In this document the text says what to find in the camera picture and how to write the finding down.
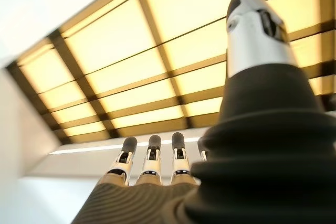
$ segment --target ceiling grid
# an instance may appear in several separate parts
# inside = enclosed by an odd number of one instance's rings
[[[95,0],[7,69],[63,144],[211,126],[229,1]],[[268,0],[326,110],[336,92],[334,1]]]

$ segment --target robotic hand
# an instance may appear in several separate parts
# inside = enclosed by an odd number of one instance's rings
[[[74,223],[336,223],[336,119],[297,67],[283,21],[264,0],[232,0],[226,29],[219,122],[199,141],[206,162],[190,170],[201,185],[102,181]],[[173,137],[172,184],[190,176],[182,137]],[[147,154],[144,172],[160,174],[160,147]]]

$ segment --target black rubber fingertip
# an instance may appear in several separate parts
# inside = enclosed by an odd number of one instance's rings
[[[123,145],[122,145],[122,151],[124,152],[132,152],[135,153],[136,145],[138,144],[138,141],[134,136],[129,136],[125,139]]]
[[[184,148],[184,136],[180,132],[175,132],[172,136],[172,147],[173,149],[182,149]]]
[[[161,138],[158,135],[152,135],[149,138],[148,147],[155,146],[161,148]]]

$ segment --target ribbed fabric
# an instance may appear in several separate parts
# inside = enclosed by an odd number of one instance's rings
[[[164,204],[196,187],[188,183],[131,187],[100,184],[94,188],[72,223],[161,223],[160,212]]]

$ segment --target ceiling frame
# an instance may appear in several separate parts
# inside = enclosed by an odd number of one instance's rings
[[[146,134],[144,132],[144,129],[148,130],[150,127],[153,127],[156,125],[159,126],[159,128],[161,129],[165,123],[167,125],[170,125],[170,127],[174,127],[174,124],[175,124],[175,125],[178,125],[179,129],[180,128],[185,129],[189,127],[209,126],[209,123],[216,122],[218,118],[218,113],[211,113],[211,114],[204,114],[204,115],[188,117],[183,105],[187,103],[191,103],[191,102],[221,97],[223,95],[223,87],[217,87],[217,88],[212,88],[209,90],[203,90],[203,91],[199,91],[199,92],[195,92],[191,94],[181,95],[174,77],[184,74],[184,73],[197,70],[197,69],[202,69],[202,68],[205,68],[205,67],[217,64],[217,63],[224,62],[226,61],[226,55],[224,54],[224,55],[216,56],[216,57],[213,57],[213,58],[201,61],[201,62],[191,64],[186,67],[172,70],[171,64],[168,60],[168,57],[167,57],[166,51],[164,50],[163,45],[172,40],[178,39],[186,34],[192,33],[193,31],[196,31],[205,26],[218,22],[226,18],[226,16],[223,16],[219,19],[216,19],[212,22],[204,24],[191,31],[178,35],[167,41],[162,41],[161,36],[158,32],[157,26],[154,21],[152,11],[150,10],[148,0],[139,0],[143,13],[145,14],[145,17],[146,17],[146,21],[148,22],[152,36],[156,43],[155,47],[158,48],[161,59],[166,68],[166,73],[160,74],[158,76],[151,77],[151,78],[148,78],[146,80],[142,80],[136,83],[132,83],[132,84],[129,84],[123,87],[119,87],[119,88],[116,88],[110,91],[106,91],[101,94],[95,94],[86,78],[87,74],[83,74],[78,63],[74,59],[72,52],[67,47],[64,41],[65,38],[62,37],[61,32],[65,31],[66,29],[82,21],[83,19],[85,19],[86,17],[88,17],[89,15],[91,15],[92,13],[94,13],[95,11],[97,11],[99,8],[109,3],[110,1],[112,0],[95,0],[93,3],[89,4],[82,11],[77,13],[74,17],[70,18],[67,22],[65,22],[62,26],[60,26],[60,28],[56,29],[54,32],[52,32],[50,35],[47,36],[47,38],[49,38],[52,41],[56,50],[59,52],[62,60],[65,62],[66,66],[70,70],[75,81],[78,83],[78,85],[84,92],[86,99],[82,99],[76,102],[65,104],[57,108],[47,109],[46,106],[43,104],[42,100],[40,99],[40,97],[38,96],[38,94],[35,92],[31,84],[28,82],[28,80],[26,79],[22,71],[20,70],[19,65],[18,65],[19,60],[12,62],[7,67],[7,70],[12,75],[12,77],[16,80],[21,90],[28,97],[29,101],[32,103],[32,105],[35,107],[35,109],[38,111],[38,113],[41,115],[41,117],[47,123],[50,129],[60,139],[61,143],[69,144],[72,142],[76,142],[78,140],[86,141],[86,140],[91,140],[91,139],[104,140],[108,138],[118,137],[120,135],[127,136],[132,131],[137,132],[138,134]],[[332,94],[336,92],[336,90],[334,90],[334,86],[335,86],[334,85],[334,74],[336,73],[336,55],[335,55],[335,47],[334,47],[335,33],[333,32],[333,30],[335,30],[336,28],[335,27],[336,13],[334,11],[335,10],[335,0],[320,0],[320,9],[321,9],[321,23],[320,24],[316,24],[312,27],[307,27],[302,30],[292,32],[289,34],[289,38],[291,41],[294,41],[294,40],[310,37],[316,34],[322,34],[321,36],[322,62],[316,65],[313,65],[313,66],[304,67],[302,68],[302,70],[306,73],[308,78],[323,77],[322,78],[323,94],[318,95],[318,97],[321,98],[322,103],[326,110],[334,110],[334,106],[330,104],[330,99],[331,99]],[[28,49],[26,52],[24,52],[20,56],[19,59],[24,58],[24,56],[30,54],[32,51],[41,47],[45,43],[46,43],[46,40],[44,38],[43,40],[38,42],[36,45],[34,45],[30,49]],[[170,79],[171,84],[176,94],[176,96],[173,98],[165,99],[162,101],[155,101],[155,102],[148,103],[148,104],[142,104],[142,105],[138,105],[138,106],[134,106],[131,108],[126,108],[126,109],[122,109],[118,111],[113,111],[113,112],[106,112],[103,109],[99,101],[99,98],[103,98],[108,95],[131,90],[131,89],[141,87],[146,84],[154,83],[157,81],[161,81],[167,78]],[[90,104],[94,108],[98,117],[90,116],[88,118],[83,118],[83,119],[78,119],[78,120],[71,121],[71,122],[65,122],[65,123],[58,124],[55,118],[52,116],[52,112],[55,112],[55,111],[58,111],[64,108],[68,108],[69,106],[79,105],[87,101],[90,102]],[[173,119],[173,120],[162,121],[162,122],[154,122],[154,123],[149,123],[146,125],[135,125],[135,126],[120,128],[118,130],[114,128],[114,126],[112,125],[112,122],[110,121],[113,118],[118,118],[118,117],[125,116],[125,115],[141,113],[141,112],[146,112],[146,111],[151,111],[151,110],[156,110],[156,109],[162,109],[162,108],[167,108],[168,106],[175,106],[175,105],[181,105],[181,108],[183,110],[184,116],[180,119]],[[67,137],[63,130],[69,127],[98,122],[98,121],[102,121],[105,128],[107,129],[106,131],[93,132],[93,133],[88,133],[88,134],[83,134],[83,135]]]

